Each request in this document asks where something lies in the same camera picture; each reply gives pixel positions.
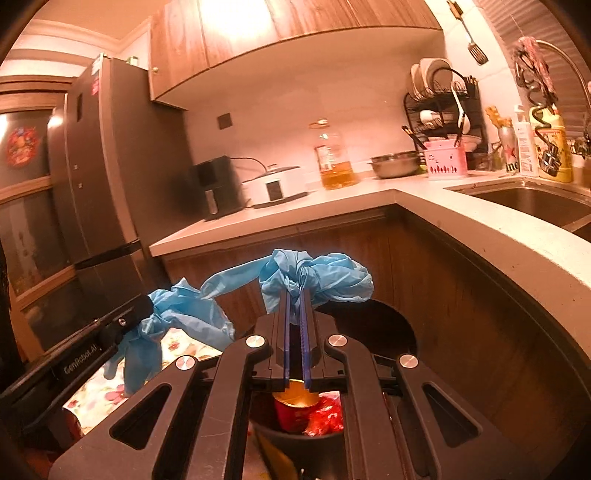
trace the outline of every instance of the kitchen sink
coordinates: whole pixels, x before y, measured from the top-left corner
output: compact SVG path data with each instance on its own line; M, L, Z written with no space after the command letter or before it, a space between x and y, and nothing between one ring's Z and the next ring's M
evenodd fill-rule
M591 198L580 193L523 179L453 190L527 213L591 241Z

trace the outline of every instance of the white ladle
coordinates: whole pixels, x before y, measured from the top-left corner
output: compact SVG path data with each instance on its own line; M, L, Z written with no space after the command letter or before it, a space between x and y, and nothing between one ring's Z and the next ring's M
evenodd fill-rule
M453 94L453 97L456 99L457 109L460 112L460 116L457 119L457 127L460 128L462 126L462 117L464 116L465 111L462 107L462 104L460 103L460 99L457 97L456 91L453 89L453 84L452 84L452 94ZM464 120L464 128L462 128L462 135L467 135L467 133L469 131L470 131L470 119L466 115L466 119Z

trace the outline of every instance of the pink plastic container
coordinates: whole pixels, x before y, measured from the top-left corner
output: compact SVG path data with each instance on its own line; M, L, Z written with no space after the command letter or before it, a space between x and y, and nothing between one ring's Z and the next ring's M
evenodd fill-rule
M455 140L425 142L425 161L429 180L461 179L468 176L466 151L462 142L454 147Z

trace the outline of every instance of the refrigerator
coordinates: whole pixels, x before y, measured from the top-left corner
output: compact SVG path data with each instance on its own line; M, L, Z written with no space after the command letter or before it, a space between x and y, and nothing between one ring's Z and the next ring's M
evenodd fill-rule
M92 316L170 288L148 247L201 219L183 111L150 101L146 70L101 54L50 127L55 207Z

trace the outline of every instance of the triangular cutout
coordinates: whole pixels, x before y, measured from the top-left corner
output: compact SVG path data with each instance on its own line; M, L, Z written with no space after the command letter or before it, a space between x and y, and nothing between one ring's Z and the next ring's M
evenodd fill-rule
M437 388L431 384L424 384L423 391L448 447L457 447L478 437L478 428Z
M171 390L171 386L167 384L156 388L125 417L113 425L109 432L111 437L136 450L143 450L148 444L148 439L152 435L152 430L154 430Z

